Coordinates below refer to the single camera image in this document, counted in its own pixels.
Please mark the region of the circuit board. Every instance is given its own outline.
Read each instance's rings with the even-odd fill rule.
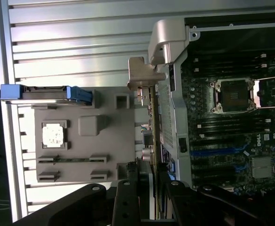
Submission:
[[[193,187],[275,191],[275,50],[190,54],[181,79]]]

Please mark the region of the metal bracket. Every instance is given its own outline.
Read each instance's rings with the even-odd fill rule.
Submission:
[[[149,88],[141,88],[137,90],[137,99],[138,102],[141,102],[142,106],[150,105],[150,91]]]
[[[196,41],[200,38],[200,32],[190,32],[189,33],[189,41]]]
[[[158,21],[153,28],[148,52],[151,65],[174,62],[189,44],[189,27],[184,18]]]
[[[248,83],[248,90],[250,91],[250,96],[251,99],[249,99],[249,108],[247,109],[247,111],[252,111],[256,109],[256,105],[254,103],[254,98],[253,98],[253,86],[254,86],[254,81],[250,78],[237,78],[237,79],[219,79],[213,82],[209,83],[209,86],[214,88],[214,96],[215,96],[215,102],[216,102],[216,106],[211,110],[212,113],[214,114],[235,114],[235,113],[244,113],[247,111],[240,111],[240,112],[224,112],[223,111],[223,106],[222,104],[219,102],[219,98],[218,98],[218,93],[221,92],[221,86],[222,86],[222,82],[224,81],[238,81],[238,80],[245,80],[245,82]]]
[[[154,86],[158,81],[166,79],[165,73],[157,73],[152,65],[145,65],[143,57],[132,57],[128,64],[129,82],[127,86],[130,90]]]

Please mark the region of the cpu socket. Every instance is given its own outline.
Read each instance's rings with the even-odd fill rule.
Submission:
[[[236,114],[255,109],[252,79],[220,79],[209,85],[214,88],[215,107],[212,113]]]

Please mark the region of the green circuit board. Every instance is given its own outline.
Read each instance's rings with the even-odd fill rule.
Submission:
[[[181,71],[193,187],[275,191],[275,51],[190,55]]]

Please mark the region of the screw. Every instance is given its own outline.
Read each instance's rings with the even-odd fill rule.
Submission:
[[[203,186],[203,189],[206,190],[206,191],[211,191],[212,190],[212,188],[209,187],[209,186]]]
[[[171,185],[179,185],[178,181],[172,181]]]

